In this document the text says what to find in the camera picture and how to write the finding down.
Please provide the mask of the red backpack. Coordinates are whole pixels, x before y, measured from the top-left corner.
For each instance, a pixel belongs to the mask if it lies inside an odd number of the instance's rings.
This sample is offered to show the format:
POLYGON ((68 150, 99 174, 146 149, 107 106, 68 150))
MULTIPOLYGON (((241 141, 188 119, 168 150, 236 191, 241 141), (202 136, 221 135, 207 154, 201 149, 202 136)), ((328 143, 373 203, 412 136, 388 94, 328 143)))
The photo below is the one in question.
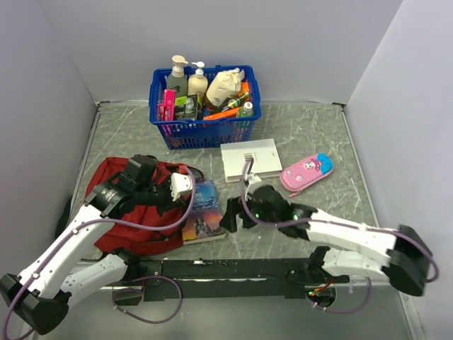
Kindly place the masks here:
POLYGON ((109 218, 147 228, 116 223, 96 241, 96 248, 105 254, 125 248, 137 256, 153 256, 181 247, 186 221, 184 214, 189 205, 185 211, 175 208, 159 216, 155 206, 141 204, 141 190, 151 183, 157 171, 186 174, 187 169, 194 173, 196 181, 204 180, 199 169, 183 163, 159 161, 150 155, 105 158, 95 170, 84 200, 100 203, 98 209, 107 210, 109 218))

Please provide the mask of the blue Jane Eyre book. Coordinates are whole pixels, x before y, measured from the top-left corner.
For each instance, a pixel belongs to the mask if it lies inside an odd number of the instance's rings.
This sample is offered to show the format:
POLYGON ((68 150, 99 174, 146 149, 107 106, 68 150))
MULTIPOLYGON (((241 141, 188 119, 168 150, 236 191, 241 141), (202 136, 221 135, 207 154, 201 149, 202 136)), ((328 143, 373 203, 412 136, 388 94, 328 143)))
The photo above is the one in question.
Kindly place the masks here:
POLYGON ((227 231, 219 225, 222 214, 212 180, 196 185, 195 203, 183 228, 183 244, 197 244, 223 239, 227 231))

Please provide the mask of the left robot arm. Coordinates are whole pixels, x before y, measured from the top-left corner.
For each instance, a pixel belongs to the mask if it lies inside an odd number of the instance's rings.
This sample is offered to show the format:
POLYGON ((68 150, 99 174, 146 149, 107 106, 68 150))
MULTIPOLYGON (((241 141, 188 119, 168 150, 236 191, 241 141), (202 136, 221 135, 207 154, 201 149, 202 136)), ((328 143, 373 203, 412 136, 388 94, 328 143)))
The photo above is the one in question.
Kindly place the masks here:
POLYGON ((29 267, 1 278, 8 313, 47 334, 99 288, 136 282, 143 256, 182 246, 195 185, 204 178, 187 164, 150 155, 103 160, 65 230, 29 267))

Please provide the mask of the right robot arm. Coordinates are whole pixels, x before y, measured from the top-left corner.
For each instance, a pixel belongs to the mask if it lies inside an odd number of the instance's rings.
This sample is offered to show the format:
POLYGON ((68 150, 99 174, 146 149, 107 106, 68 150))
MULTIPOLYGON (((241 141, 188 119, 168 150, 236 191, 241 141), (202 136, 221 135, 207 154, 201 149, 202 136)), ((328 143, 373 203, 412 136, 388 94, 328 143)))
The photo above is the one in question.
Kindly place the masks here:
POLYGON ((407 225, 397 229, 376 228, 328 214, 308 205, 291 203, 271 185, 264 185, 227 201, 220 221, 229 232, 237 220, 250 229, 274 227, 293 239, 317 244, 309 274, 317 282, 339 276, 364 276, 386 280, 398 291, 412 296, 425 292, 432 252, 420 235, 407 225))

